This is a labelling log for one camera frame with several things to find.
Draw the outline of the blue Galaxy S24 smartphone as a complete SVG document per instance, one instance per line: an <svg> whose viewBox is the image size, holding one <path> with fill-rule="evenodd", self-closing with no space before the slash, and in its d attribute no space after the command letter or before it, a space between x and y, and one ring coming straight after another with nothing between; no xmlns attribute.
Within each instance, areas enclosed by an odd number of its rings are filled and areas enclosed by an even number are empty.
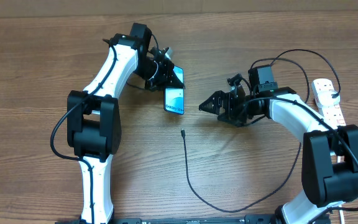
<svg viewBox="0 0 358 224"><path fill-rule="evenodd" d="M174 66L173 68L174 75L178 78L178 80L184 84L184 74L183 69ZM172 88L168 87L164 92L164 110L183 115L185 113L184 107L184 87L181 88Z"/></svg>

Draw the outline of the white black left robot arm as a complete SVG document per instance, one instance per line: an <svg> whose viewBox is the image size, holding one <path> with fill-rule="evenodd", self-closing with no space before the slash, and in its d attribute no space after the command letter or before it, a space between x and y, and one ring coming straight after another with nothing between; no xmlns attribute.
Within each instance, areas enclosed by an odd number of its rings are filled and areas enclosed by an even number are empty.
<svg viewBox="0 0 358 224"><path fill-rule="evenodd" d="M163 91L165 111L183 115L184 72L171 61L170 48L151 47L152 31L135 23L128 35L106 40L109 53L93 81L67 98L67 142L80 163L83 211L78 223L112 223L111 163L122 136L119 97L136 74L148 91Z"/></svg>

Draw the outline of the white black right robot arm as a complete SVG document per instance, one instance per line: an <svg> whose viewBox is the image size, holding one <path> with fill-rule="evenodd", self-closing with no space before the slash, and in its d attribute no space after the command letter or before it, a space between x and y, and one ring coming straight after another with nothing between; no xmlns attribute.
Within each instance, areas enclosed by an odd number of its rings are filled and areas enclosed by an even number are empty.
<svg viewBox="0 0 358 224"><path fill-rule="evenodd" d="M287 128L303 148L302 191L273 214L247 215L246 223L329 223L329 212L346 210L358 198L358 127L337 126L311 109L289 87L278 87L269 65L248 71L250 93L237 74L228 79L231 90L214 92L199 105L218 120L247 126L264 115Z"/></svg>

